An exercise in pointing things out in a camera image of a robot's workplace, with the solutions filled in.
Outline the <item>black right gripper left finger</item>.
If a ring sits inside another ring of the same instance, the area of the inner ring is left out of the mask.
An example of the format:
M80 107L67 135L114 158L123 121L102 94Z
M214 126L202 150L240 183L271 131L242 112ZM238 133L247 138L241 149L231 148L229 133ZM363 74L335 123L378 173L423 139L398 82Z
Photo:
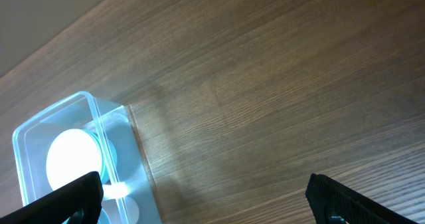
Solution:
M91 171L50 194L1 218L1 223L96 224L104 191L100 174Z

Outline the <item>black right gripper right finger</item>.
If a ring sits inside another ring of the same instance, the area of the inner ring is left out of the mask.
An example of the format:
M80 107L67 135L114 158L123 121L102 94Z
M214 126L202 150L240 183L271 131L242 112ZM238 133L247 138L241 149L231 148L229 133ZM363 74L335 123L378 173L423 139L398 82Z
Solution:
M317 223L416 224L322 174L311 174L305 197Z

